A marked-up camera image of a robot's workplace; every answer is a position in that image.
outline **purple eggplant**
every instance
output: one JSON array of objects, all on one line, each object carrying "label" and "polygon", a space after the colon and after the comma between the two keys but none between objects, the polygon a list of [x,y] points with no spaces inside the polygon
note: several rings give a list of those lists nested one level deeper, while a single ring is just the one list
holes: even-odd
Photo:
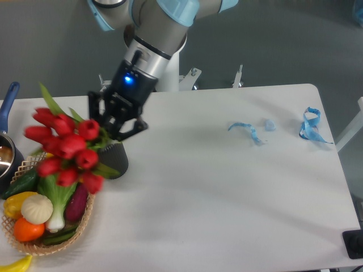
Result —
[{"label": "purple eggplant", "polygon": [[65,219],[71,222],[79,221],[85,213],[88,191],[81,183],[75,190],[65,210]]}]

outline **tulip bouquet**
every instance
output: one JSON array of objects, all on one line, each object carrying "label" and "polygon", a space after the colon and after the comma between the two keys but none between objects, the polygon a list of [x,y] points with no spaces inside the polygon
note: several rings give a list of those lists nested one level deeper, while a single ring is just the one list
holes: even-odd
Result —
[{"label": "tulip bouquet", "polygon": [[25,137],[41,144],[33,154],[46,152],[47,158],[37,165],[40,177],[57,175],[57,185],[82,182],[89,193],[102,189],[105,178],[117,171],[100,163],[98,151],[111,141],[95,120],[84,120],[73,109],[67,115],[41,84],[48,108],[36,108],[33,118],[41,123],[25,129]]}]

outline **blue ribbon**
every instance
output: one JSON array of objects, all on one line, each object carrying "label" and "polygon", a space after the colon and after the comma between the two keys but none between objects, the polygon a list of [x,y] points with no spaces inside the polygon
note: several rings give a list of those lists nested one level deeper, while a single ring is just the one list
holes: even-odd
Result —
[{"label": "blue ribbon", "polygon": [[234,123],[228,128],[228,131],[230,131],[235,126],[242,126],[244,128],[250,128],[251,129],[251,138],[254,140],[254,142],[258,144],[262,144],[263,142],[257,137],[256,129],[251,124],[245,124],[245,123]]},{"label": "blue ribbon", "polygon": [[[316,115],[313,119],[307,119],[305,113],[313,113]],[[320,122],[320,111],[318,109],[312,109],[308,107],[304,112],[304,122],[301,123],[301,130],[299,133],[299,136],[305,140],[311,140],[311,141],[317,141],[322,143],[330,143],[323,139],[323,137],[320,136],[319,130],[317,128],[317,124]]]}]

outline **blue tape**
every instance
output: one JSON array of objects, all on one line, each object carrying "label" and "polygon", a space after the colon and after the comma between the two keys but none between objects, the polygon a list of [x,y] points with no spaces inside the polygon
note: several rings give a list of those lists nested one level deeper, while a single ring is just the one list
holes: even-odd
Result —
[{"label": "blue tape", "polygon": [[[316,117],[308,120],[305,115],[305,113],[308,113],[308,112],[315,114]],[[318,109],[312,109],[312,108],[308,107],[304,112],[303,118],[304,118],[304,122],[301,123],[301,130],[299,133],[299,136],[301,138],[303,138],[305,140],[317,141],[317,142],[322,142],[322,143],[330,143],[330,142],[325,141],[323,139],[323,137],[321,137],[319,134],[317,125],[320,122],[320,111]]]},{"label": "blue tape", "polygon": [[234,123],[233,125],[231,125],[228,128],[228,131],[230,131],[232,128],[234,128],[235,126],[242,126],[244,128],[250,128],[251,129],[251,138],[252,140],[254,140],[254,142],[258,145],[258,144],[262,144],[263,142],[257,137],[257,132],[256,129],[251,125],[251,124],[245,124],[245,123]]},{"label": "blue tape", "polygon": [[272,120],[266,120],[265,122],[265,130],[266,131],[275,131],[276,130],[276,125],[275,122],[273,122]]}]

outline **yellow banana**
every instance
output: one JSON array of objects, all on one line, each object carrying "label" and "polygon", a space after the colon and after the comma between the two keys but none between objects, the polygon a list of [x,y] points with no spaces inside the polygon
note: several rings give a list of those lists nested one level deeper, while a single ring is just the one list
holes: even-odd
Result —
[{"label": "yellow banana", "polygon": [[27,255],[19,261],[13,262],[11,265],[0,265],[0,272],[25,272],[31,261],[32,256]]}]

